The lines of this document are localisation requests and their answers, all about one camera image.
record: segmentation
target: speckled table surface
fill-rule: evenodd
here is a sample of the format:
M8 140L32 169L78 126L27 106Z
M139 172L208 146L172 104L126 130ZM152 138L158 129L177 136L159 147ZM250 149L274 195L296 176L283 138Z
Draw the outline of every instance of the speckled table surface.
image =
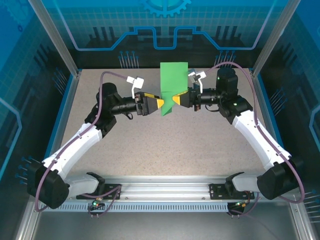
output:
M101 73L105 69L84 69L79 80L65 129L63 144L70 139L96 104ZM124 76L144 78L143 92L160 95L160 69L113 69ZM242 72L238 75L239 94L253 105L253 95ZM217 71L203 81L214 88ZM131 95L131 84L106 75L104 82L115 83L122 97ZM261 110L258 117L263 122ZM217 112L204 108L175 105L172 113L161 116L158 110L148 116L128 120L116 116L111 132L94 145L75 164L70 175L88 171L102 176L209 176L241 171L261 172L263 166L246 139Z

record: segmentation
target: gear logo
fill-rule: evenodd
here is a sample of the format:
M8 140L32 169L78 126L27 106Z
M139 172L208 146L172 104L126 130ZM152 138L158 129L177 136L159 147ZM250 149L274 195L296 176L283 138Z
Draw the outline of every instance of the gear logo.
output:
M0 0L0 7L6 7L11 17L20 25L27 20L29 4L27 0Z
M187 4L191 4L191 0L140 0L140 2L144 5L144 10L164 18L180 14L181 10L187 9Z

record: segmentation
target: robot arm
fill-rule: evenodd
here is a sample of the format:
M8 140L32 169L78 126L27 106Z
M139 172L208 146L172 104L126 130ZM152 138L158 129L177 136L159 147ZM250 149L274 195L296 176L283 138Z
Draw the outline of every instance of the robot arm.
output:
M261 192L267 199L272 200L297 188L298 183L288 165L256 127L252 106L246 99L238 95L236 72L232 68L220 68L217 72L215 89L201 89L201 84L200 87L196 84L198 78L202 79L204 74L196 73L192 76L195 82L193 88L190 87L188 91L174 96L173 101L187 108L193 106L194 111L199 111L202 105L217 105L217 112L220 112L231 125L242 133L259 156L266 170L262 175L240 172L227 177L225 188L230 197L237 192L253 191ZM259 121L258 124L268 140L289 160L297 172L300 172L303 167L301 159L292 157L276 142Z
M131 120L133 118L131 113L136 112L137 115L147 116L161 108L163 104L164 101L158 96L145 92L137 92L133 98L131 96L122 98L113 83L104 83L102 85L102 111L98 121L85 134L77 138L94 122L98 113L98 105L95 105L85 119L85 123L64 146L74 138L77 139L65 149L45 177L39 200L55 209L69 197L92 193L104 194L105 180L102 177L88 172L84 176L67 178L69 171L94 144L102 140L113 128L117 122L115 115L124 114ZM42 163L34 162L28 167L27 192L30 195L36 196L41 178L64 146Z

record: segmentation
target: green block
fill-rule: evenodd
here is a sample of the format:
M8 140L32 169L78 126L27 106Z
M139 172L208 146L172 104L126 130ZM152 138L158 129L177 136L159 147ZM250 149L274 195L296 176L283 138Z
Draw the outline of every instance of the green block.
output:
M161 108L162 116L172 112L176 104L172 97L188 90L188 63L161 62L160 63L161 98L164 105Z

